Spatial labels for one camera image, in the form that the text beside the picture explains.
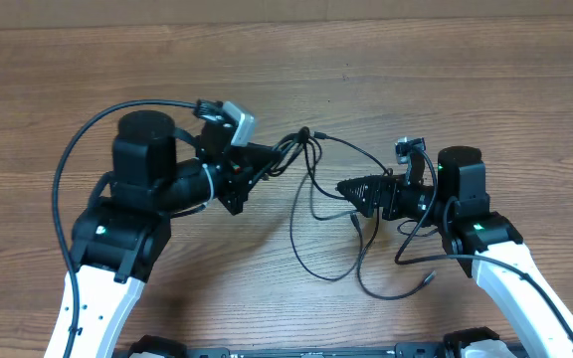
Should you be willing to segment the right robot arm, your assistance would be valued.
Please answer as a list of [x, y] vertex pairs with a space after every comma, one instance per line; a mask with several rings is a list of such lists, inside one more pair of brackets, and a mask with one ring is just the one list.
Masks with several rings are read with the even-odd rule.
[[573, 357], [573, 314], [537, 268], [524, 237], [490, 207], [479, 149], [451, 146], [431, 162], [422, 144], [397, 144], [402, 175], [341, 181], [337, 191], [365, 217], [412, 219], [442, 237], [455, 260], [498, 307], [531, 357]]

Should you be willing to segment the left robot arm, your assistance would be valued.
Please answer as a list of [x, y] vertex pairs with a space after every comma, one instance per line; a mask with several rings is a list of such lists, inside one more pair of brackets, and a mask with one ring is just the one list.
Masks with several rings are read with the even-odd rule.
[[198, 136], [167, 114], [118, 122], [112, 168], [95, 185], [66, 247], [68, 272], [48, 357], [110, 357], [171, 237], [171, 222], [217, 200], [233, 215], [282, 159], [251, 142], [254, 117], [220, 104]]

